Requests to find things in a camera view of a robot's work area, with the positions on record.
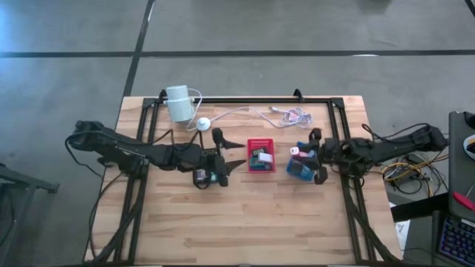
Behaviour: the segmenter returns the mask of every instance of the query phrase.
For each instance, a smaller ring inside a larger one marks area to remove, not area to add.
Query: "gray floor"
[[[146,2],[0,0],[0,52],[134,51]],[[144,51],[475,49],[463,0],[157,0],[150,19]],[[115,126],[130,66],[0,58],[0,162],[61,183],[57,195],[36,196],[18,266],[81,262],[100,181],[63,142],[78,119]],[[187,84],[206,95],[362,95],[384,135],[416,122],[447,131],[449,111],[474,111],[474,73],[475,56],[142,58],[131,94]],[[78,155],[100,170],[95,156]],[[408,246],[424,238],[411,231]]]

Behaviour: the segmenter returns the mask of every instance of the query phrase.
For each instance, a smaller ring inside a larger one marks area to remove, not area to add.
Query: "wooden table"
[[[368,137],[369,134],[361,128],[362,123],[368,123],[362,97],[343,97],[352,136]],[[118,133],[133,138],[137,135],[142,102],[142,97],[124,98]],[[242,106],[246,105],[206,104],[200,107],[198,117],[211,118]],[[283,110],[295,108],[295,104],[274,106]],[[275,123],[280,121],[281,114],[271,113],[269,105],[252,107]],[[301,107],[314,116],[309,129],[277,129],[248,110],[213,122],[212,127],[221,128],[225,138],[232,142],[246,144],[248,137],[273,138],[277,168],[274,174],[249,174],[246,163],[232,172],[229,187],[212,185],[200,191],[192,185],[191,173],[161,171],[151,166],[136,264],[353,263],[339,175],[329,169],[328,180],[323,185],[315,185],[290,177],[285,171],[289,149],[299,140],[307,141],[312,128],[321,128],[323,138],[332,135],[325,105],[301,104]],[[160,106],[155,136],[173,128],[175,142],[188,142],[193,132],[187,132],[184,127],[171,122],[168,108]],[[212,148],[211,132],[203,133],[203,138],[205,146]],[[163,142],[170,142],[170,139],[167,137]],[[225,151],[224,156],[226,161],[246,159],[246,148]],[[104,184],[118,173],[117,169],[109,169]],[[381,176],[368,174],[365,180],[363,192],[370,224],[381,241],[400,257]],[[123,178],[111,186],[99,203],[93,231],[99,250],[119,225],[125,187],[126,178]],[[365,253],[363,236],[361,231],[358,232],[361,250]],[[129,241],[128,235],[125,255]],[[86,259],[90,258],[91,252],[87,251]]]

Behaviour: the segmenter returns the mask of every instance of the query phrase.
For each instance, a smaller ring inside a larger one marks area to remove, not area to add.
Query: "red container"
[[[266,148],[267,153],[272,155],[272,170],[271,171],[256,171],[251,170],[252,151],[259,148]],[[247,140],[247,159],[249,172],[253,174],[268,174],[275,172],[275,154],[274,154],[274,140],[272,139],[248,139]]]

